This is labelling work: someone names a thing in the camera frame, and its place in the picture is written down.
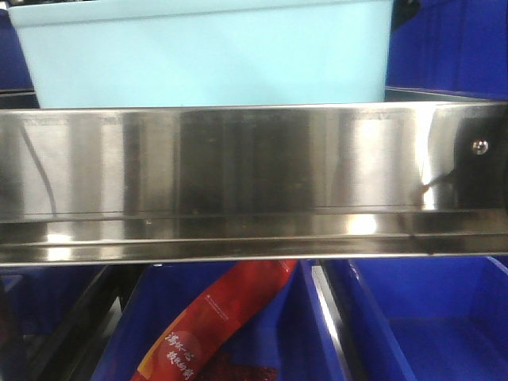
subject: screw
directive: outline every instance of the screw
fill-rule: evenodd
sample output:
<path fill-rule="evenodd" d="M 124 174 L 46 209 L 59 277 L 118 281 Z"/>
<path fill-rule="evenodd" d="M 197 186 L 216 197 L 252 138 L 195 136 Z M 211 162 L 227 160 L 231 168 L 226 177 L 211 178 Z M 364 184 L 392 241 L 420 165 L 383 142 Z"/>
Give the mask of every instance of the screw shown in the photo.
<path fill-rule="evenodd" d="M 475 155 L 483 155 L 489 150 L 489 142 L 483 139 L 478 139 L 472 142 L 471 150 Z"/>

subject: red wrapper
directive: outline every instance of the red wrapper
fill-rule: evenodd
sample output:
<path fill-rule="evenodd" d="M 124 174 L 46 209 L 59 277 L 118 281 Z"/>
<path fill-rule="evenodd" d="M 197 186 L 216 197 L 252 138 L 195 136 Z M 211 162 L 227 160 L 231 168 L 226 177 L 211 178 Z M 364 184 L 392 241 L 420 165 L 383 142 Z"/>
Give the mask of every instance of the red wrapper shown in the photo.
<path fill-rule="evenodd" d="M 204 290 L 150 348 L 131 381 L 191 381 L 284 287 L 296 260 L 244 261 Z"/>
<path fill-rule="evenodd" d="M 276 381 L 277 369 L 231 362 L 231 355 L 218 352 L 199 372 L 195 381 Z"/>

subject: metal shelf rail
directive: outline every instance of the metal shelf rail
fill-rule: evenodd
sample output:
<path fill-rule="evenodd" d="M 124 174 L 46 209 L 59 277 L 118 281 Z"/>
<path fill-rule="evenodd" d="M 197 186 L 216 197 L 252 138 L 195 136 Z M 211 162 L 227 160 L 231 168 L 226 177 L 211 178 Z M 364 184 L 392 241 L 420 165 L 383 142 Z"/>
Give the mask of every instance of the metal shelf rail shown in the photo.
<path fill-rule="evenodd" d="M 0 262 L 504 253 L 507 111 L 2 111 Z"/>

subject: storage bin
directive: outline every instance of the storage bin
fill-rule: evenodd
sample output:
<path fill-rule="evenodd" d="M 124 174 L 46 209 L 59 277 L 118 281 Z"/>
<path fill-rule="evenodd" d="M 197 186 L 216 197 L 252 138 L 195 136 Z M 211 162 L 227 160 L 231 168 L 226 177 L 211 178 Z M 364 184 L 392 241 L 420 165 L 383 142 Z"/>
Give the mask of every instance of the storage bin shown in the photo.
<path fill-rule="evenodd" d="M 391 37 L 387 83 L 508 98 L 506 0 L 420 0 Z"/>
<path fill-rule="evenodd" d="M 501 262 L 505 267 L 508 267 L 508 256 L 497 256 L 496 260 Z"/>
<path fill-rule="evenodd" d="M 42 107 L 382 101 L 392 0 L 10 8 Z"/>
<path fill-rule="evenodd" d="M 159 335 L 232 263 L 151 266 L 95 370 L 93 381 L 130 380 Z M 278 369 L 278 381 L 340 381 L 342 371 L 321 314 L 308 263 L 275 299 L 221 347 L 232 362 Z"/>
<path fill-rule="evenodd" d="M 0 294 L 0 379 L 5 381 L 25 380 L 28 379 L 25 346 L 8 298 L 9 293 L 22 285 L 22 276 L 3 276 L 2 283 L 3 291 Z"/>
<path fill-rule="evenodd" d="M 508 271 L 483 257 L 331 261 L 370 379 L 508 379 Z"/>
<path fill-rule="evenodd" d="M 0 10 L 0 93 L 32 87 L 29 71 L 7 11 Z"/>
<path fill-rule="evenodd" d="M 23 334 L 51 333 L 100 268 L 0 267 L 0 276 Z"/>

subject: stainless steel shelf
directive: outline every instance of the stainless steel shelf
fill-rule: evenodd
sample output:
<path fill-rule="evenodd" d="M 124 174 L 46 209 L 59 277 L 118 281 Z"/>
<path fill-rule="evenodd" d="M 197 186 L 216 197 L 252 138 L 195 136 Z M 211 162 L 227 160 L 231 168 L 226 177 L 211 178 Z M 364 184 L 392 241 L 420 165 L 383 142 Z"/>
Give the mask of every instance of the stainless steel shelf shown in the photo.
<path fill-rule="evenodd" d="M 507 112 L 3 111 L 0 262 L 506 253 Z"/>

